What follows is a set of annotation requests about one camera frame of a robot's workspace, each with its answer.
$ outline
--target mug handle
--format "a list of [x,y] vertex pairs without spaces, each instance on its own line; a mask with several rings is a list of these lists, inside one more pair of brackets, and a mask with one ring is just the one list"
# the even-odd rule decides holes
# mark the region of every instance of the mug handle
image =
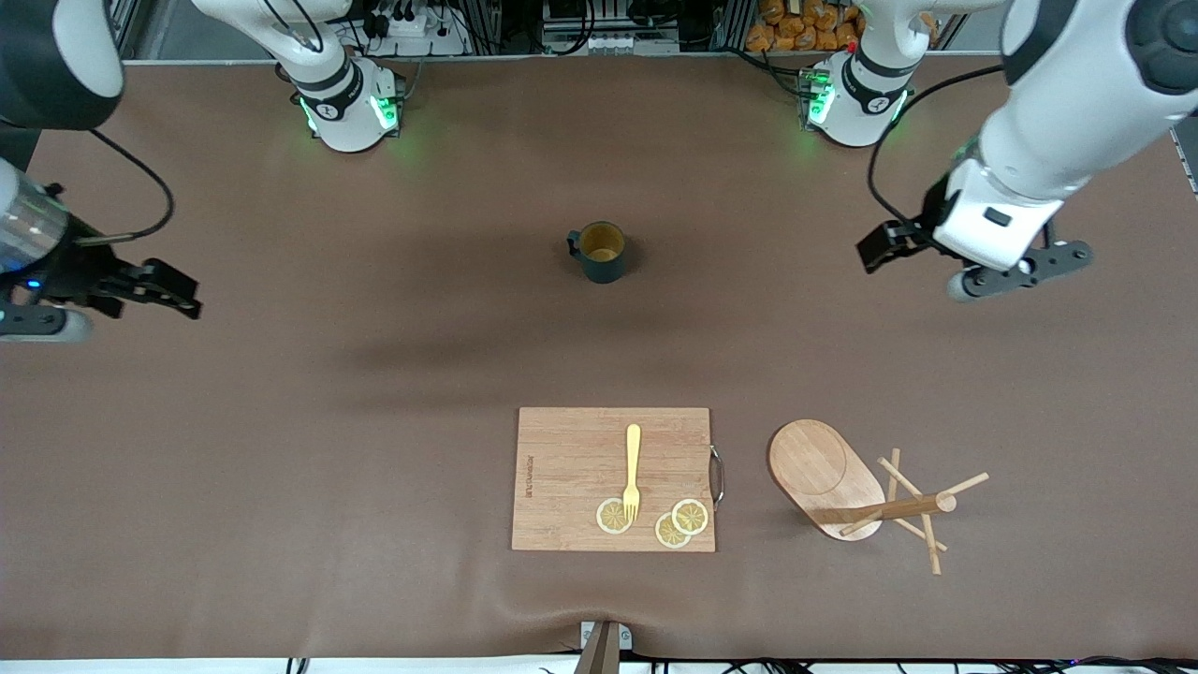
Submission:
[[582,250],[579,249],[579,238],[581,237],[582,232],[577,230],[573,230],[565,235],[565,245],[570,249],[571,257],[576,257],[582,254]]

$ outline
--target fork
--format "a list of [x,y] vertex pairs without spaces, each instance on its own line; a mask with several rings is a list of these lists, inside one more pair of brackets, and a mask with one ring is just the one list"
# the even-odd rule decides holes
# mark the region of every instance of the fork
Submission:
[[641,459],[641,427],[635,424],[628,425],[628,486],[624,487],[624,521],[629,524],[636,522],[636,515],[641,510],[641,491],[636,488],[636,464]]

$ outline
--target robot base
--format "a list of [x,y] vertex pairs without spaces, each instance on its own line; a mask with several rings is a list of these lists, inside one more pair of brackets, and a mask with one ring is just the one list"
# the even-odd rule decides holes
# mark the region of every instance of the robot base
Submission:
[[827,83],[815,83],[811,91],[816,93],[810,101],[799,101],[799,115],[804,127],[818,129],[829,139],[849,147],[866,147],[882,138],[894,115],[902,109],[906,95],[894,105],[881,98],[890,109],[889,114],[867,114],[845,89],[841,73],[848,60],[848,51],[837,51],[824,61],[812,66],[813,71],[827,75]]
[[362,92],[339,120],[326,120],[304,107],[313,138],[320,138],[338,152],[361,152],[386,136],[399,135],[406,92],[403,78],[369,59],[353,59],[362,68]]

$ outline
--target brown fabric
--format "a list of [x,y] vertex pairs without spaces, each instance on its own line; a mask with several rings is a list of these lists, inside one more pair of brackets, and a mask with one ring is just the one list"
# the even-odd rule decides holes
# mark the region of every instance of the brown fabric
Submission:
[[[358,156],[288,93],[129,69],[105,130],[179,215],[121,251],[207,306],[0,350],[0,656],[556,651],[597,618],[657,656],[1198,655],[1198,204],[1168,140],[1061,212],[1091,268],[958,305],[934,253],[861,271],[867,151],[736,59],[430,65]],[[914,210],[1004,96],[916,108],[885,194]],[[31,172],[104,231],[159,212],[86,134]],[[595,219],[635,253],[610,286],[565,254]],[[520,406],[709,407],[719,552],[512,552]],[[766,469],[804,418],[928,490],[990,472],[937,522],[944,577],[897,527],[807,524]]]

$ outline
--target wooden cutting board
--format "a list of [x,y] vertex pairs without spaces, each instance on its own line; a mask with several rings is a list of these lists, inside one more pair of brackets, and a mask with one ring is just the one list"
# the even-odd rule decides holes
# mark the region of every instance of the wooden cutting board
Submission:
[[[595,511],[624,493],[629,424],[641,426],[641,512],[628,530],[612,535],[599,528]],[[521,408],[512,549],[715,552],[710,445],[703,408]],[[658,542],[654,527],[683,499],[702,503],[710,521],[672,551]]]

